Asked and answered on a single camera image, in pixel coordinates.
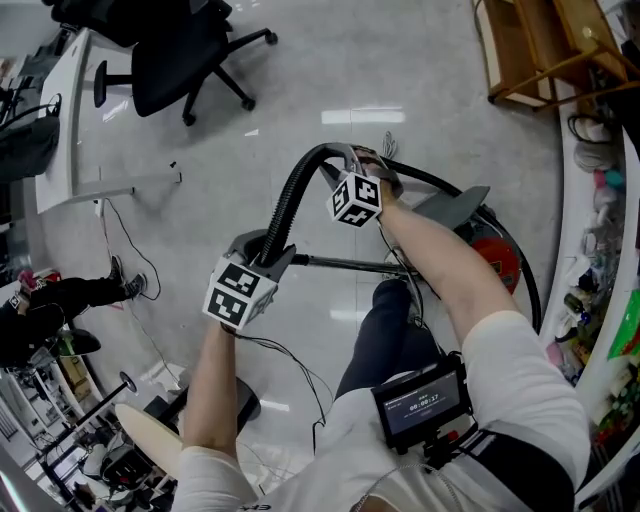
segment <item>black strap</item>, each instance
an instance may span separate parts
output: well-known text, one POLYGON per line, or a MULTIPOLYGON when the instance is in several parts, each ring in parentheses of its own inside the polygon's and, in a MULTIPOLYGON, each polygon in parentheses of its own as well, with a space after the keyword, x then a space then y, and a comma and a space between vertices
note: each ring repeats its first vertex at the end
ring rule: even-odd
POLYGON ((459 448, 482 464, 534 512, 571 512, 571 478, 551 455, 514 437, 479 430, 459 448))

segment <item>black office chair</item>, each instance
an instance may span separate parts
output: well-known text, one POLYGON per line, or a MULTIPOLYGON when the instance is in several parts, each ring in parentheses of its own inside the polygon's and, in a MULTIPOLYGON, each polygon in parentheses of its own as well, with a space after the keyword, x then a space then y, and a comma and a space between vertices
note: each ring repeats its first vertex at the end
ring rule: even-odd
POLYGON ((187 18, 190 0, 42 0, 51 18, 74 32, 89 28, 122 47, 187 18))
MULTIPOLYGON (((76 4, 111 2, 111 11, 115 12, 116 4, 128 5, 131 0, 61 1, 76 4)), ((133 3, 139 5, 140 2, 146 1, 148 0, 135 0, 133 3)), ((226 18, 231 11, 231 6, 224 1, 209 0, 197 12, 187 16, 177 16, 171 24, 157 22, 155 28, 147 28, 145 32, 137 34, 132 29, 120 28, 119 30, 126 32, 128 36, 128 38, 121 38, 120 41, 130 42, 138 39, 138 44, 134 46, 131 55, 131 74, 109 75, 107 62, 101 62, 96 70, 94 82, 95 106, 100 107, 106 101, 108 86, 131 84, 133 103, 141 117, 155 114, 183 96, 187 96, 182 119, 187 126, 191 126, 196 120, 191 109, 198 92, 204 80, 211 73, 215 73, 242 99, 242 107, 245 110, 253 110, 256 105, 255 100, 240 88, 220 67, 220 64, 231 52, 252 41, 264 37, 267 44, 274 45, 278 42, 278 36, 269 29, 263 29, 229 42, 227 32, 232 28, 226 18)), ((110 17, 114 23, 116 19, 120 19, 123 10, 119 9, 118 12, 118 16, 110 17)), ((118 23, 120 27, 124 26, 120 21, 118 23)), ((104 31, 100 32, 105 37, 109 37, 104 31)))

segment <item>shoe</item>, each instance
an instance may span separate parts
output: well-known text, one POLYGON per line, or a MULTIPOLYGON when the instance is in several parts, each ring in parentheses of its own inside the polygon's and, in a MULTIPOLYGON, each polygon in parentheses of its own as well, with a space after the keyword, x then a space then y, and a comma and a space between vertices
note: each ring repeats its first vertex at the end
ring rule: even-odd
POLYGON ((109 277, 110 281, 115 281, 118 284, 124 283, 124 275, 122 273, 122 260, 119 256, 111 256, 111 272, 109 277))
POLYGON ((125 299, 135 299, 147 289, 147 278, 144 274, 138 274, 131 281, 124 284, 125 299))

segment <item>camera screen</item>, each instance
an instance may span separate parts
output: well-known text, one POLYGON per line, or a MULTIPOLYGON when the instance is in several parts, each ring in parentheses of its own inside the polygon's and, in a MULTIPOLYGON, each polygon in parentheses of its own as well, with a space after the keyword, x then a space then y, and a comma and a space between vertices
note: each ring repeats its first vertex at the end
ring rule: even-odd
POLYGON ((391 434, 399 434, 460 403, 456 372, 448 373, 403 396, 384 402, 391 434))

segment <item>person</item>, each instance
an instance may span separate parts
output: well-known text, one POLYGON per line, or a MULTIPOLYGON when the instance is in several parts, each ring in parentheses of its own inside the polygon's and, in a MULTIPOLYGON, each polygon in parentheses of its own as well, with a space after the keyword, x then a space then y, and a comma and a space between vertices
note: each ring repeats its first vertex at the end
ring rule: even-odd
POLYGON ((47 283, 34 279, 33 272, 23 271, 18 280, 20 289, 0 307, 2 368, 26 365, 47 338, 87 308, 133 299, 144 293, 147 285, 143 274, 125 282, 117 256, 111 257, 111 272, 106 278, 72 277, 47 283))
POLYGON ((491 437, 429 473, 420 446, 405 455, 387 448, 370 388, 438 357, 429 331, 407 322, 406 283, 387 280, 362 322, 314 460, 264 496, 236 454, 234 336, 210 325, 189 390, 173 512, 573 510, 590 449, 575 391, 487 262, 381 187, 380 222, 443 301, 475 419, 491 437))

